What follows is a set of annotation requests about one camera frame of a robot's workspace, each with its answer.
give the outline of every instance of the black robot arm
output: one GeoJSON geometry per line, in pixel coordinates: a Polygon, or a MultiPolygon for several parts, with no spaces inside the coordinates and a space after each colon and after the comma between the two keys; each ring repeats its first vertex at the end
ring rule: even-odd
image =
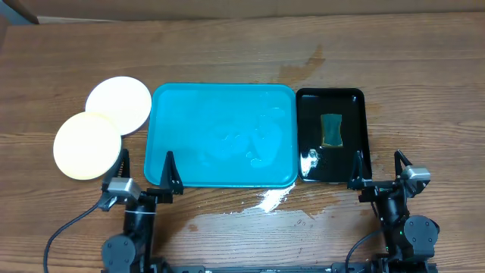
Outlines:
{"type": "Polygon", "coordinates": [[[421,193],[430,183],[430,173],[425,167],[416,167],[398,150],[395,155],[396,179],[373,182],[362,179],[361,153],[357,152],[354,170],[348,188],[361,190],[360,202],[370,202],[380,221],[381,229],[366,236],[349,252],[346,262],[332,265],[299,267],[242,267],[205,268],[204,266],[170,267],[163,258],[152,258],[152,240],[156,205],[172,203],[174,194],[183,193],[183,184],[177,172],[174,155],[168,152],[161,175],[161,189],[141,191],[131,180],[128,152],[112,171],[112,178],[103,183],[100,207],[108,211],[114,204],[124,204],[124,232],[108,239],[102,246],[105,273],[434,273],[435,264],[427,260],[434,256],[434,245],[440,228],[424,216],[410,216],[407,198],[421,193]],[[349,262],[360,243],[383,232],[387,253],[376,254],[369,262],[349,262]]]}
{"type": "Polygon", "coordinates": [[[410,216],[407,206],[407,198],[421,193],[430,183],[431,174],[425,167],[414,166],[399,150],[394,153],[394,162],[395,180],[363,180],[361,153],[357,152],[348,183],[349,189],[361,190],[359,202],[371,203],[384,234],[388,253],[377,254],[373,266],[376,272],[437,271],[435,265],[427,264],[427,260],[434,256],[440,227],[427,217],[410,216]]]}
{"type": "Polygon", "coordinates": [[[103,180],[100,208],[107,212],[114,204],[125,205],[123,233],[103,244],[102,273],[172,273],[163,258],[152,257],[152,242],[157,204],[171,204],[174,194],[183,194],[174,154],[167,152],[160,188],[147,191],[141,191],[130,178],[130,158],[125,149],[120,162],[117,171],[109,174],[112,177],[103,180]]]}

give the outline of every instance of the turquoise plastic tray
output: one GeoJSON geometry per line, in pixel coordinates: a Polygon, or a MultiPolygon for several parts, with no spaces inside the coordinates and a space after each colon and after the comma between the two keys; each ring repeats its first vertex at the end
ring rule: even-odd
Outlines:
{"type": "Polygon", "coordinates": [[[287,187],[298,174],[296,97],[279,84],[166,83],[153,95],[145,176],[173,151],[186,187],[287,187]]]}

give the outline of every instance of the black tray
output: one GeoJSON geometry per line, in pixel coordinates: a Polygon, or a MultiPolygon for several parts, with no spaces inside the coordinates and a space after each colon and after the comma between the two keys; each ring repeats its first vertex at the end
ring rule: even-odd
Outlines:
{"type": "Polygon", "coordinates": [[[306,182],[348,182],[355,152],[372,178],[364,94],[355,88],[303,88],[296,93],[299,176],[306,182]]]}

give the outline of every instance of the wood grain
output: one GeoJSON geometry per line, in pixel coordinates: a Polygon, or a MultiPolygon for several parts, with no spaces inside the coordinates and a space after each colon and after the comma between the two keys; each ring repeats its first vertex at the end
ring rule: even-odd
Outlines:
{"type": "MultiPolygon", "coordinates": [[[[0,271],[40,272],[47,239],[99,197],[99,181],[55,166],[57,129],[90,90],[127,75],[166,82],[358,87],[365,94],[374,179],[393,151],[429,167],[410,200],[441,226],[443,272],[485,271],[485,14],[407,14],[9,27],[0,56],[0,271]]],[[[129,136],[134,178],[146,130],[129,136]]],[[[156,252],[172,265],[322,265],[343,261],[377,228],[345,186],[297,182],[272,212],[271,190],[188,189],[158,211],[156,252]]],[[[123,208],[94,212],[52,245],[53,272],[97,272],[123,208]]],[[[366,243],[352,260],[383,251],[366,243]]]]}

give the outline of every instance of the white plate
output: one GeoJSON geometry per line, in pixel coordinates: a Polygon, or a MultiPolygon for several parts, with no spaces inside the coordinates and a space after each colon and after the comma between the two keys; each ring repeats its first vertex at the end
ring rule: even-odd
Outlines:
{"type": "Polygon", "coordinates": [[[62,124],[54,140],[54,160],[68,177],[89,180],[103,175],[121,151],[121,135],[101,114],[83,112],[62,124]]]}
{"type": "Polygon", "coordinates": [[[113,77],[100,83],[86,101],[86,111],[110,118],[121,135],[140,128],[150,115],[149,89],[132,77],[113,77]]]}

